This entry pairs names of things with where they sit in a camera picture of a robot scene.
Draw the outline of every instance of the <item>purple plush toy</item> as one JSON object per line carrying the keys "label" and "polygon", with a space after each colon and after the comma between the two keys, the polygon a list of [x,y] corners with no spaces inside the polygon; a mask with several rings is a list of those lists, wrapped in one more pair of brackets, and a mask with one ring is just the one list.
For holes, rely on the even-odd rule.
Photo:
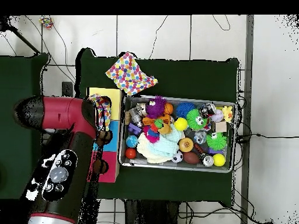
{"label": "purple plush toy", "polygon": [[147,117],[148,118],[158,118],[163,115],[164,106],[166,100],[162,96],[156,96],[155,99],[150,99],[149,104],[147,105]]}

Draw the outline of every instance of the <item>blue ball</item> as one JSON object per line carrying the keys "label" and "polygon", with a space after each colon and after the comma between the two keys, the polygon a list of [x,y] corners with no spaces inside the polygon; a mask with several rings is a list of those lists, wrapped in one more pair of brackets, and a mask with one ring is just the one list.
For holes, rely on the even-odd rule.
{"label": "blue ball", "polygon": [[129,148],[135,148],[138,144],[138,138],[134,135],[130,135],[126,139],[126,144]]}

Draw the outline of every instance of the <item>green spiky toy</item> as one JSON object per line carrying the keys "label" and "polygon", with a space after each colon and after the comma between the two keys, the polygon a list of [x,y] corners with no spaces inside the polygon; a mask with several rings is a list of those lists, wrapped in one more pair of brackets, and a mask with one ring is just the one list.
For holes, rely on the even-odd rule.
{"label": "green spiky toy", "polygon": [[227,144],[227,137],[222,135],[222,132],[214,132],[207,135],[207,144],[211,149],[220,151],[224,149]]}
{"label": "green spiky toy", "polygon": [[202,129],[207,124],[207,119],[200,116],[197,108],[187,113],[186,120],[188,122],[188,126],[195,131]]}

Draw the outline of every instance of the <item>blue spiky ball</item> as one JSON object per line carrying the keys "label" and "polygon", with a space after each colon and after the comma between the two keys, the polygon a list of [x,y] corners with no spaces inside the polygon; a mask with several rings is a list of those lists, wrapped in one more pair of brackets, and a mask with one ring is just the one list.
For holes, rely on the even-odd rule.
{"label": "blue spiky ball", "polygon": [[195,108],[196,106],[193,103],[189,103],[189,102],[180,103],[176,108],[176,116],[178,118],[186,118],[187,113]]}

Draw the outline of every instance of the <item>polka dot cloth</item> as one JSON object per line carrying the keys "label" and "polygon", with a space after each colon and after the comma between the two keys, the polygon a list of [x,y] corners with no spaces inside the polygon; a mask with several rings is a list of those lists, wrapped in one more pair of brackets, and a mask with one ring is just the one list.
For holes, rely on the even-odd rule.
{"label": "polka dot cloth", "polygon": [[128,95],[153,87],[158,80],[143,73],[132,54],[124,54],[107,72],[106,75],[114,81],[120,90]]}
{"label": "polka dot cloth", "polygon": [[93,94],[92,96],[89,96],[88,99],[93,100],[96,103],[96,108],[99,112],[98,130],[100,130],[103,127],[103,118],[101,118],[101,116],[102,116],[101,112],[104,111],[105,126],[106,126],[106,131],[108,131],[109,130],[110,119],[111,119],[110,102],[107,99],[102,98],[99,94]]}
{"label": "polka dot cloth", "polygon": [[49,30],[52,28],[53,23],[54,23],[53,18],[44,17],[44,16],[40,17],[39,22],[41,24],[43,24]]}

